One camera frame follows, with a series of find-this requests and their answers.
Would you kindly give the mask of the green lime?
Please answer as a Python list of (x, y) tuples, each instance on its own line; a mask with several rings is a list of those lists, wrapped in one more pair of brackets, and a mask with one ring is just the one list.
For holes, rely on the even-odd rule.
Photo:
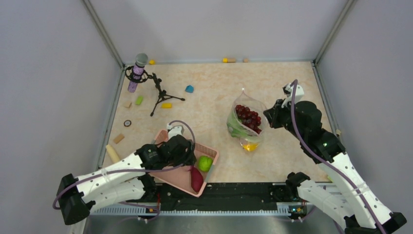
[(208, 172), (212, 167), (213, 159), (207, 156), (200, 156), (198, 159), (198, 169), (202, 172)]

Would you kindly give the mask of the dark red grapes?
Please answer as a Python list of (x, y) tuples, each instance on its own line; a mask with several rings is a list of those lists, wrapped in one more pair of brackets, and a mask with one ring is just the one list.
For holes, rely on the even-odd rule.
[(262, 118), (259, 116), (258, 112), (253, 111), (248, 106), (240, 104), (236, 105), (234, 109), (237, 119), (243, 126), (253, 130), (257, 134), (260, 134), (262, 132)]

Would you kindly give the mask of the red sweet potato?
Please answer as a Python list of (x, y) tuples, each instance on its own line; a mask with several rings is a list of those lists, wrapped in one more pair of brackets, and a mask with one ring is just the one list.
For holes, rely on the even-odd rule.
[(200, 171), (195, 168), (191, 167), (190, 169), (190, 176), (191, 176), (191, 187), (195, 192), (199, 192), (203, 185), (204, 179)]

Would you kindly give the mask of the green lettuce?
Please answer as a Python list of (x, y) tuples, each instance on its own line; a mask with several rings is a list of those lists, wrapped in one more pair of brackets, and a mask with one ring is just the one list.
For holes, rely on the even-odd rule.
[(227, 129), (229, 134), (239, 139), (240, 141), (249, 141), (249, 142), (260, 142), (262, 137), (250, 129), (249, 127), (243, 125), (236, 116), (236, 113), (231, 111), (227, 117)]

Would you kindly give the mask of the clear zip top bag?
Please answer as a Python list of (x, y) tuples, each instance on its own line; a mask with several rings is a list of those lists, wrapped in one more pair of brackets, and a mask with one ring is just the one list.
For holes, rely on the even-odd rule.
[(245, 88), (232, 103), (226, 121), (227, 130), (247, 152), (255, 151), (263, 142), (264, 132), (269, 127), (264, 110), (264, 103), (249, 96)]

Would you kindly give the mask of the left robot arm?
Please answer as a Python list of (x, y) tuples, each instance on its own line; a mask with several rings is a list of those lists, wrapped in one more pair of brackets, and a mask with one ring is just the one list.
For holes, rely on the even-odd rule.
[(195, 142), (176, 135), (158, 144), (144, 144), (126, 158), (90, 174), (62, 177), (53, 209), (65, 225), (86, 219), (93, 211), (131, 199), (151, 201), (156, 196), (151, 173), (193, 165)]

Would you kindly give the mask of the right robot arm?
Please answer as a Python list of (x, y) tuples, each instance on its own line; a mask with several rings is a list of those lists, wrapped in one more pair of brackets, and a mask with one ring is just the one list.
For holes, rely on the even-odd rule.
[(357, 172), (338, 137), (323, 129), (321, 111), (310, 101), (282, 106), (278, 99), (264, 111), (270, 127), (284, 128), (300, 141), (300, 147), (332, 179), (343, 195), (339, 199), (302, 172), (291, 172), (286, 196), (303, 199), (332, 218), (346, 234), (392, 234), (407, 223), (400, 212), (392, 212), (371, 191)]

